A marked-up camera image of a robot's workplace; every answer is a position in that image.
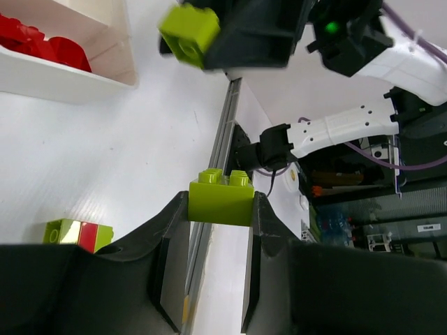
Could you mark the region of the green red curved lego stack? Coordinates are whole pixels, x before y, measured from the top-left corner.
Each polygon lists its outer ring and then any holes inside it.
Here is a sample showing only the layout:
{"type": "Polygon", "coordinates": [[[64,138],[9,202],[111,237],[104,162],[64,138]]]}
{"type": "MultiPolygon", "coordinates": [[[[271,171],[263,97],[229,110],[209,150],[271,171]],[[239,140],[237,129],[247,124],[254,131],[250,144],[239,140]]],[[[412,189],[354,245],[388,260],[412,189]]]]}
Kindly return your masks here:
{"type": "Polygon", "coordinates": [[[44,244],[77,244],[90,253],[111,243],[113,228],[73,219],[59,219],[46,223],[44,244]]]}

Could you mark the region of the white divided container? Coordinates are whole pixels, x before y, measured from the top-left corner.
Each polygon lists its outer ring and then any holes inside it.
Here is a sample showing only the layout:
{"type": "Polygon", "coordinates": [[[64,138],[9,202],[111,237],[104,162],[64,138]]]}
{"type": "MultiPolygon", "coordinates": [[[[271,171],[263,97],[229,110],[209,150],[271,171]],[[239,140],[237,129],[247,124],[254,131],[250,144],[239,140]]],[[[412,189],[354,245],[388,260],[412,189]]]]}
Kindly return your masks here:
{"type": "Polygon", "coordinates": [[[125,1],[2,1],[1,91],[72,104],[138,83],[125,1]]]}

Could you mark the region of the red round lego piece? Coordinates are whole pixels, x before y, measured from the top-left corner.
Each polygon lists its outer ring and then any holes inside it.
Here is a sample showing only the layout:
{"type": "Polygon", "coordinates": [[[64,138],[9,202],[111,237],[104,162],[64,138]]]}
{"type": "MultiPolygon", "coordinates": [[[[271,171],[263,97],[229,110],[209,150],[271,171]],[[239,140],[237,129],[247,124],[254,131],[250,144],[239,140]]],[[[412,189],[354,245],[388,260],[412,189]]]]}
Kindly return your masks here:
{"type": "Polygon", "coordinates": [[[83,48],[76,42],[64,37],[52,37],[49,43],[60,64],[91,72],[87,55],[83,48]]]}

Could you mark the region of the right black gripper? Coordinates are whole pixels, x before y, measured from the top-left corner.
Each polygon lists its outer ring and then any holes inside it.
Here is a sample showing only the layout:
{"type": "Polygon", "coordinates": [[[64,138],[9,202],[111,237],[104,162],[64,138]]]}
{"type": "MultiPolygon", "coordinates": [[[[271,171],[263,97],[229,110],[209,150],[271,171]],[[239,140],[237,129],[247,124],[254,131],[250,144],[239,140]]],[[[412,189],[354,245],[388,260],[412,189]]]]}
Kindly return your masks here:
{"type": "MultiPolygon", "coordinates": [[[[201,70],[284,68],[310,24],[325,68],[352,77],[394,46],[380,22],[382,1],[182,1],[211,8],[220,32],[205,54],[201,70]]],[[[160,35],[159,52],[173,53],[160,35]]]]}

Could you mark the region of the front aluminium rail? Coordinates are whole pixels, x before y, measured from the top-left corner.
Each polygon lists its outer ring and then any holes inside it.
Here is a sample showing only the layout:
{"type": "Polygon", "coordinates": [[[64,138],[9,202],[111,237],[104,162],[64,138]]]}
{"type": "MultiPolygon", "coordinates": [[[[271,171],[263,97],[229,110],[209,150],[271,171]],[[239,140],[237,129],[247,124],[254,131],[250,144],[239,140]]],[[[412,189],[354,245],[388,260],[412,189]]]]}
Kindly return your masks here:
{"type": "MultiPolygon", "coordinates": [[[[210,156],[209,167],[225,170],[230,156],[230,148],[233,139],[233,131],[235,127],[235,115],[237,104],[240,97],[242,79],[231,80],[226,92],[226,98],[221,112],[221,118],[216,132],[212,153],[210,156]]],[[[194,220],[192,223],[189,259],[186,273],[186,297],[184,305],[184,324],[182,326],[183,334],[191,334],[193,329],[193,319],[195,309],[198,304],[200,287],[202,283],[203,273],[205,270],[205,261],[207,250],[210,244],[212,227],[202,220],[214,219],[221,216],[225,205],[219,204],[219,201],[225,201],[224,195],[218,192],[223,190],[223,186],[213,186],[214,181],[218,181],[215,173],[210,177],[200,177],[196,182],[192,191],[192,213],[189,215],[194,220]]]]}

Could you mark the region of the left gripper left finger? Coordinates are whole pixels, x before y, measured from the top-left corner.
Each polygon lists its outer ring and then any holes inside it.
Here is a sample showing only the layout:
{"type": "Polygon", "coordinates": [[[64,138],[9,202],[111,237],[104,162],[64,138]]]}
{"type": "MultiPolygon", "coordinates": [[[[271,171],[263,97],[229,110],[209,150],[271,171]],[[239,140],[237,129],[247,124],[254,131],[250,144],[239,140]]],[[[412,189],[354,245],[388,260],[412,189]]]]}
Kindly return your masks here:
{"type": "Polygon", "coordinates": [[[188,194],[90,253],[1,247],[2,334],[178,334],[189,252],[188,194]]]}

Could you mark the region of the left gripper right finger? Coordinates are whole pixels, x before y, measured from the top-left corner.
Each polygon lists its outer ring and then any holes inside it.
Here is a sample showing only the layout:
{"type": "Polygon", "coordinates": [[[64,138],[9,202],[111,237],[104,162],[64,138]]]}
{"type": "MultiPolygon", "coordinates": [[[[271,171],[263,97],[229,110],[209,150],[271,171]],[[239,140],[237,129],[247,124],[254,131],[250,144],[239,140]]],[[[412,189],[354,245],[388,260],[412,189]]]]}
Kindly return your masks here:
{"type": "Polygon", "coordinates": [[[254,196],[243,334],[445,334],[446,263],[300,241],[254,196]]]}

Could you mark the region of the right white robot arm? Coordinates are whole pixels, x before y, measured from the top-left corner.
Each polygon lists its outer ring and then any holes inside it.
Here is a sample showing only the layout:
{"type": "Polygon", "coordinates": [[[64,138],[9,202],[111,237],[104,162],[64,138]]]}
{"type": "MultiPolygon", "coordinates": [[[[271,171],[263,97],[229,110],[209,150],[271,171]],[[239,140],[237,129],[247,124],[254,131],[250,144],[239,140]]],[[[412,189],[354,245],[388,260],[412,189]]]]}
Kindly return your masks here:
{"type": "Polygon", "coordinates": [[[245,171],[276,172],[310,153],[362,137],[412,138],[444,131],[446,51],[383,1],[185,1],[161,20],[159,51],[201,70],[284,68],[312,25],[323,66],[383,80],[381,99],[321,119],[264,130],[235,151],[245,171]]]}

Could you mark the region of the long red lego brick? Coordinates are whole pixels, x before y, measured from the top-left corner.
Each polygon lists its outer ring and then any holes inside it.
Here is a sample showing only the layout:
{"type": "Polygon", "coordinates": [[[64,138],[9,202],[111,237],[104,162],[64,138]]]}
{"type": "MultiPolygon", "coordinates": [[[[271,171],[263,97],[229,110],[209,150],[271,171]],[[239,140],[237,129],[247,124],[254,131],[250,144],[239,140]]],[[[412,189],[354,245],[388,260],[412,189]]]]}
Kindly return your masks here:
{"type": "Polygon", "coordinates": [[[18,19],[1,15],[1,46],[6,49],[51,59],[54,52],[44,37],[45,34],[36,27],[24,25],[18,19]]]}

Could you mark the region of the long green lego brick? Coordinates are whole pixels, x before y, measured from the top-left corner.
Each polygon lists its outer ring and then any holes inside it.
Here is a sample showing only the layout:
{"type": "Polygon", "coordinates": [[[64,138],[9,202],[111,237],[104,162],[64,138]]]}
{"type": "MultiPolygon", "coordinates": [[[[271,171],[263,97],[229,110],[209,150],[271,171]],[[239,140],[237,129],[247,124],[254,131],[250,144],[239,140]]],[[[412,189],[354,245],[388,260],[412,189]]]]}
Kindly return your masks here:
{"type": "Polygon", "coordinates": [[[255,189],[246,172],[209,168],[189,184],[188,219],[193,222],[249,227],[255,189]]]}

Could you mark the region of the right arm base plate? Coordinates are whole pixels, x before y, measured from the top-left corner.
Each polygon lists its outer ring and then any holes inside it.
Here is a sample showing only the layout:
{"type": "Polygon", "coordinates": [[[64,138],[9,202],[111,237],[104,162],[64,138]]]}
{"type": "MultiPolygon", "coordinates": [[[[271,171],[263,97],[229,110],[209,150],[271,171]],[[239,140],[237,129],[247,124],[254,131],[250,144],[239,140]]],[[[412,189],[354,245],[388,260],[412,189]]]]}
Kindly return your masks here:
{"type": "Polygon", "coordinates": [[[258,143],[252,144],[242,127],[236,124],[230,142],[226,174],[229,175],[233,170],[240,170],[253,179],[254,170],[260,167],[258,143]]]}

